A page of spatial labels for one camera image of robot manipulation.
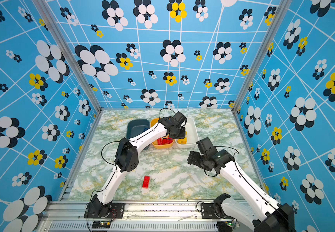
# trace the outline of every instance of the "plastic bin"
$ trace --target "plastic bin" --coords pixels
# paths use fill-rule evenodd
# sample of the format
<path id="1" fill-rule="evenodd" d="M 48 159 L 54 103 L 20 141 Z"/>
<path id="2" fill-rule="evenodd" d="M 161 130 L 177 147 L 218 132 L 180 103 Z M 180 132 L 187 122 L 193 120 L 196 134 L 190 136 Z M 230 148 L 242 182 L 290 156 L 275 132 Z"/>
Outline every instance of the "plastic bin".
<path id="1" fill-rule="evenodd" d="M 186 132 L 187 132 L 187 143 L 179 144 L 178 142 L 176 142 L 176 145 L 179 148 L 195 147 L 196 142 L 199 139 L 198 139 L 198 133 L 197 133 L 197 128 L 196 128 L 194 119 L 191 117 L 187 117 L 187 123 L 184 127 L 186 128 Z"/>
<path id="2" fill-rule="evenodd" d="M 157 122 L 158 122 L 159 118 L 154 118 L 151 121 L 151 127 L 153 127 Z M 169 148 L 172 147 L 174 144 L 174 139 L 172 140 L 168 140 L 168 144 L 163 144 L 163 145 L 159 145 L 157 143 L 157 140 L 152 142 L 152 145 L 156 148 L 156 149 L 162 149 L 162 148 Z"/>
<path id="3" fill-rule="evenodd" d="M 150 128 L 149 121 L 147 119 L 135 119 L 131 120 L 128 123 L 128 128 L 126 129 L 126 138 L 130 139 L 141 133 L 145 132 Z"/>

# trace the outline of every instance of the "yellow bin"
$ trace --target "yellow bin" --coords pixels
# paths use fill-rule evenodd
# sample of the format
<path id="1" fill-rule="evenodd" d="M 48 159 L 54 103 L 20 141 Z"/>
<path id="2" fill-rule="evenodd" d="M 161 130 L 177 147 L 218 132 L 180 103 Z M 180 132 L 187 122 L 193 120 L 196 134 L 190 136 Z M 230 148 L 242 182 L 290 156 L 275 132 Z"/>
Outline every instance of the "yellow bin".
<path id="1" fill-rule="evenodd" d="M 158 120 L 159 120 L 159 118 L 154 118 L 154 119 L 152 119 L 152 121 L 151 121 L 151 127 L 153 127 L 153 126 L 158 122 Z M 169 144 L 159 145 L 159 144 L 157 143 L 157 140 L 155 140 L 155 141 L 152 142 L 152 145 L 153 145 L 156 149 L 169 148 L 169 147 L 172 147 L 172 146 L 173 146 L 173 143 L 175 143 L 175 140 L 174 140 L 174 139 L 172 139 L 171 141 L 172 141 L 172 142 L 169 143 Z"/>

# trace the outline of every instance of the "blue wall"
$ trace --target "blue wall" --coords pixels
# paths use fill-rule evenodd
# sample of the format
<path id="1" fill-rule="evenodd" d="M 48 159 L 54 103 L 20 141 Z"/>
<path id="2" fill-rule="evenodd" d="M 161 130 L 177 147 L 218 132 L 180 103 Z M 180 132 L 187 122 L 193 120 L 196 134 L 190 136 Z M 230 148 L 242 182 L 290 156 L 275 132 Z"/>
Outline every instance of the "blue wall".
<path id="1" fill-rule="evenodd" d="M 297 231 L 322 232 L 335 231 L 335 1 L 313 2 L 292 2 L 238 117 L 270 195 Z"/>
<path id="2" fill-rule="evenodd" d="M 170 2 L 47 2 L 75 59 L 88 60 L 80 66 L 102 107 L 229 108 L 248 73 L 240 68 L 251 68 L 280 0 Z M 115 66 L 102 70 L 106 63 L 75 52 L 96 46 Z"/>
<path id="3" fill-rule="evenodd" d="M 79 112 L 88 97 L 40 18 L 29 0 L 0 3 L 0 231 L 35 229 L 96 114 Z"/>

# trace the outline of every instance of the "black mounting plate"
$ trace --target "black mounting plate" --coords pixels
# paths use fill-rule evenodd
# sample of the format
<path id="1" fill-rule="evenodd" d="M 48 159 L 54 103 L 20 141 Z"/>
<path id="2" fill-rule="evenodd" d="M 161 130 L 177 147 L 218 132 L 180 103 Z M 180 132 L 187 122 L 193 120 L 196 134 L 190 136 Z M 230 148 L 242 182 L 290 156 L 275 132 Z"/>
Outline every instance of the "black mounting plate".
<path id="1" fill-rule="evenodd" d="M 201 216 L 203 219 L 233 219 L 233 217 L 226 216 L 219 218 L 215 215 L 214 203 L 201 203 Z"/>
<path id="2" fill-rule="evenodd" d="M 110 203 L 110 209 L 114 209 L 117 212 L 116 218 L 122 218 L 124 215 L 124 208 L 125 203 Z M 90 209 L 85 210 L 84 218 L 99 218 L 98 214 L 95 213 L 95 209 L 93 207 L 90 207 Z M 110 213 L 105 218 L 114 218 L 114 215 L 112 214 L 112 210 L 110 210 Z"/>

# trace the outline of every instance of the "green and white marble surface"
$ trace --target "green and white marble surface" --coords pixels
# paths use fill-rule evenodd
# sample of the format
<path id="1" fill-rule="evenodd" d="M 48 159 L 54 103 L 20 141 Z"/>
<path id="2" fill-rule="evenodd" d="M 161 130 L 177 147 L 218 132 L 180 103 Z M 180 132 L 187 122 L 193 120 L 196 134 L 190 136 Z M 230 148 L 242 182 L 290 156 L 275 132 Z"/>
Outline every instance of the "green and white marble surface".
<path id="1" fill-rule="evenodd" d="M 236 161 L 259 184 L 230 109 L 179 111 L 195 120 L 200 139 L 209 137 L 215 146 L 236 148 L 239 151 L 239 155 L 235 156 Z M 171 114 L 170 110 L 161 111 L 161 117 Z M 151 121 L 158 116 L 159 109 L 103 111 L 68 200 L 89 201 L 92 191 L 99 190 L 104 185 L 113 166 L 102 160 L 101 149 L 108 142 L 126 137 L 128 122 L 141 118 Z M 113 163 L 117 146 L 118 143 L 112 143 L 103 152 L 109 162 Z M 197 166 L 187 164 L 189 152 L 192 150 L 199 151 L 197 147 L 181 149 L 176 144 L 166 149 L 155 149 L 150 145 L 148 150 L 139 154 L 139 165 L 122 181 L 114 200 L 214 199 L 222 193 L 243 199 L 220 175 L 209 177 Z M 142 188 L 144 176 L 150 176 L 148 189 Z"/>

